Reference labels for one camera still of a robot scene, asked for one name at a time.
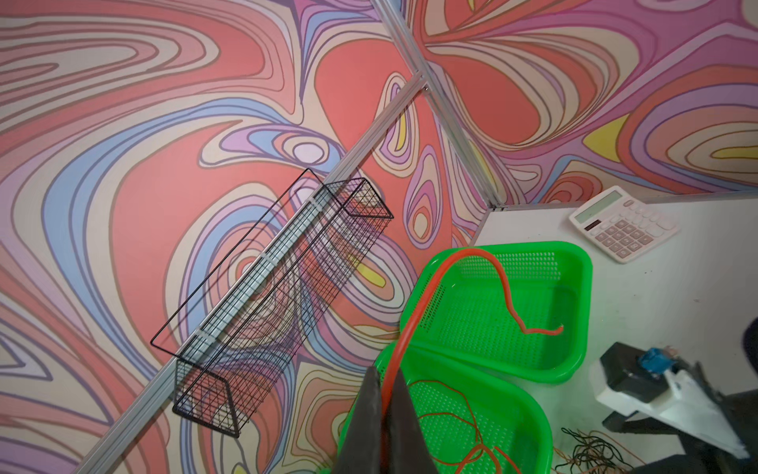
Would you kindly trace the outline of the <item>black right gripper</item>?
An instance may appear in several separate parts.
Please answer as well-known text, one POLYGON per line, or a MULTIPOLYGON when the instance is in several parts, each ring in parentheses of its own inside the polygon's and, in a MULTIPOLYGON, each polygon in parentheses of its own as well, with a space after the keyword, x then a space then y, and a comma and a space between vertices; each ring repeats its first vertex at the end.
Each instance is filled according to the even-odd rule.
POLYGON ((684 450, 642 473, 755 473, 757 390, 724 394, 700 363, 616 342, 602 355, 602 426, 622 435, 677 436, 684 450))

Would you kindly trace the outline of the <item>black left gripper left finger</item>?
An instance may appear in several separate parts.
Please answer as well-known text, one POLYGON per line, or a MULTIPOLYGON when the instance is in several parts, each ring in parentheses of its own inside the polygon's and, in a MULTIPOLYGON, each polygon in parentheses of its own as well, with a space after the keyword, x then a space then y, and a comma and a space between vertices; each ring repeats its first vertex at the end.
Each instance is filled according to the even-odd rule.
POLYGON ((382 399, 381 378, 375 367, 367 369, 345 442, 332 473, 380 473, 382 467, 382 399))

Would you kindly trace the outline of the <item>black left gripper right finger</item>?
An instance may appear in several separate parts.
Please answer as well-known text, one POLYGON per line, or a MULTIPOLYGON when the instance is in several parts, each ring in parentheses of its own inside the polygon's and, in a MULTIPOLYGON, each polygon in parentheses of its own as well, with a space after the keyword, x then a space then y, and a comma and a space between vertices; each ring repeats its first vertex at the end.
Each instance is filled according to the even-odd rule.
POLYGON ((402 371, 393 382, 387 412, 387 472, 437 473, 402 371))

